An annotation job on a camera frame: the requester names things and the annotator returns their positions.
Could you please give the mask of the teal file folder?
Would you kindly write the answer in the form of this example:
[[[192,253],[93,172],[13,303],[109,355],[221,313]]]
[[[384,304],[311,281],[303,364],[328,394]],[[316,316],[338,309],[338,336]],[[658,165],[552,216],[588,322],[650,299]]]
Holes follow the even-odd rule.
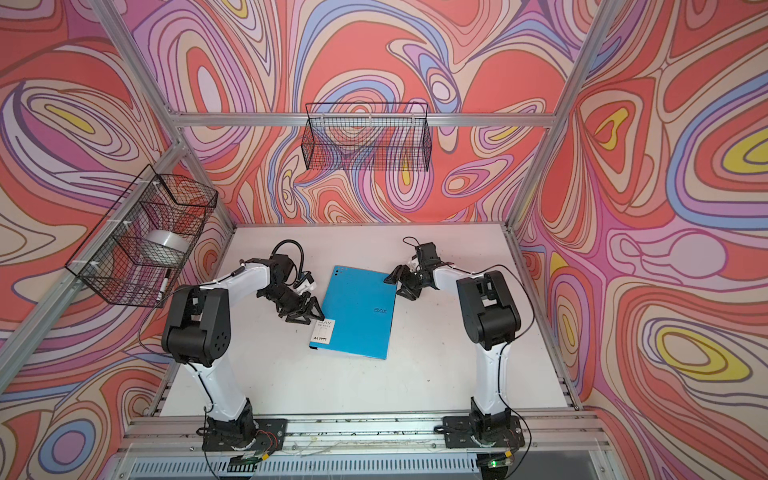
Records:
[[[337,265],[322,304],[324,319],[309,347],[367,358],[387,358],[396,288],[385,273]]]

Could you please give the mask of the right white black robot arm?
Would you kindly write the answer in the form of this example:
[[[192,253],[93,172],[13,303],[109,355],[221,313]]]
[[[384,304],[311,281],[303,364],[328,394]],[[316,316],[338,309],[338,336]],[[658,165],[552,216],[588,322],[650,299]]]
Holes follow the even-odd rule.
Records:
[[[453,294],[469,340],[476,347],[476,386],[469,413],[445,416],[435,427],[449,449],[506,448],[515,452],[525,445],[521,417],[506,400],[508,349],[522,327],[522,318],[498,270],[471,273],[450,264],[411,268],[397,266],[384,282],[408,300],[432,288]]]

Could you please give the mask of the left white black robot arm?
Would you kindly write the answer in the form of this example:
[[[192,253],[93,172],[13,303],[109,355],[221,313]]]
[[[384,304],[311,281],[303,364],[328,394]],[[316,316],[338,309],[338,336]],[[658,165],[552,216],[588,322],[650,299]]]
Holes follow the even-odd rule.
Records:
[[[308,325],[324,318],[315,288],[311,272],[284,254],[273,254],[243,260],[222,278],[183,286],[171,295],[161,347],[193,375],[204,395],[204,425],[198,430],[204,451],[243,451],[260,438],[268,451],[277,449],[276,435],[258,427],[227,357],[231,309],[255,296],[272,302],[286,322]]]

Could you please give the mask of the black white marker pen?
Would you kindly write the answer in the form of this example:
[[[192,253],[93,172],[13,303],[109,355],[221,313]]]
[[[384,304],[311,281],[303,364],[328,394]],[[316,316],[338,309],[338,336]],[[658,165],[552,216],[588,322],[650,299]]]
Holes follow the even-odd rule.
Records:
[[[158,304],[161,304],[164,301],[164,298],[165,298],[165,295],[166,295],[166,292],[167,292],[167,289],[168,289],[168,284],[169,284],[169,277],[165,276],[162,279],[162,282],[161,282],[161,285],[160,285],[160,289],[159,289],[159,291],[157,293],[156,302]]]

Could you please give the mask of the silver tape roll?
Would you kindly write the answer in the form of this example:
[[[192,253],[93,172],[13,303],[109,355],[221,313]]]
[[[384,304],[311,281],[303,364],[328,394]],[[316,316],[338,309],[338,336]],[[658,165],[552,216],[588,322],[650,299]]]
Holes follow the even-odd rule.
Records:
[[[182,264],[189,242],[181,235],[167,230],[152,230],[140,242],[142,265],[177,268]]]

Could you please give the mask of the white ventilation grille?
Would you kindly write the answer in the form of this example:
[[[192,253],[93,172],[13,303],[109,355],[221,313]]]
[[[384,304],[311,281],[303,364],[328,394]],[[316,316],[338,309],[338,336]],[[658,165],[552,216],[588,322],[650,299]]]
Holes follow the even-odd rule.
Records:
[[[473,457],[460,455],[274,457],[256,465],[223,459],[142,459],[119,479],[343,479],[377,476],[477,476]]]

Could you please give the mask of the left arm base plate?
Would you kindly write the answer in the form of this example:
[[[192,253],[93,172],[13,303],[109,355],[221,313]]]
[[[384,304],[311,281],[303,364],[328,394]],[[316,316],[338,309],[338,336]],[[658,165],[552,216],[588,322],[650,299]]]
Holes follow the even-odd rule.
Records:
[[[257,418],[251,426],[207,419],[196,434],[205,452],[274,453],[283,448],[287,426],[284,418]]]

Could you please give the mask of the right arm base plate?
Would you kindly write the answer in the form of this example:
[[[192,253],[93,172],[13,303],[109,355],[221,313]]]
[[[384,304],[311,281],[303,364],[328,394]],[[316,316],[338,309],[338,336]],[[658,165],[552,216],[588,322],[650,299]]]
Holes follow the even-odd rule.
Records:
[[[504,412],[492,416],[445,416],[433,429],[449,449],[504,448],[515,452],[526,445],[520,418]]]

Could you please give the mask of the aluminium front rail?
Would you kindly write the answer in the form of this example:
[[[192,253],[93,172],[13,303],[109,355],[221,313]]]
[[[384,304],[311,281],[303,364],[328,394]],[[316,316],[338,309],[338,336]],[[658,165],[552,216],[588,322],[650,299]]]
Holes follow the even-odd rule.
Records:
[[[434,432],[448,412],[288,415],[284,454],[437,453],[447,449]],[[526,442],[533,451],[609,449],[603,422],[594,413],[573,409],[519,411]],[[149,417],[132,422],[118,450],[127,452],[198,451],[200,416]]]

